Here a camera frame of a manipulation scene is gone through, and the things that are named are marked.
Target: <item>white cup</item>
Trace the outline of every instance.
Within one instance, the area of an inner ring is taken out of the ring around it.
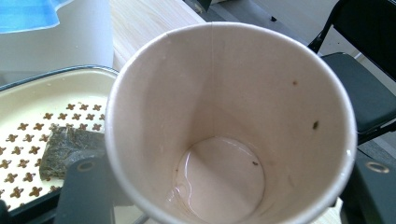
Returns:
[[[356,130],[340,81],[305,46],[214,22],[161,35],[122,68],[106,145],[161,223],[306,223],[344,188]]]

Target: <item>light wood surface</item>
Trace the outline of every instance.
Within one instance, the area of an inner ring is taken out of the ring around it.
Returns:
[[[125,63],[145,44],[164,32],[205,22],[182,0],[110,0],[114,69],[120,71]],[[337,206],[329,208],[314,224],[340,223]],[[138,218],[141,212],[132,208],[116,210],[117,223],[128,223]]]

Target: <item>black chair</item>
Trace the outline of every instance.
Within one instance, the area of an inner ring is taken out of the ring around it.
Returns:
[[[308,45],[315,53],[331,27],[396,81],[395,0],[340,0],[323,30]],[[359,145],[396,131],[395,95],[348,54],[334,53],[322,59],[346,88],[357,121]]]

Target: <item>chair seat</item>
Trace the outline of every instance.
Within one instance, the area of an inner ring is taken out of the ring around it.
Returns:
[[[396,96],[345,53],[322,57],[343,83],[354,109],[358,133],[368,133],[396,119]]]

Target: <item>perforated tray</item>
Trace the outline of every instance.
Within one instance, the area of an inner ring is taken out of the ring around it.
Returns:
[[[105,131],[107,96],[116,71],[67,68],[0,88],[0,199],[12,210],[59,188],[38,168],[51,124]]]

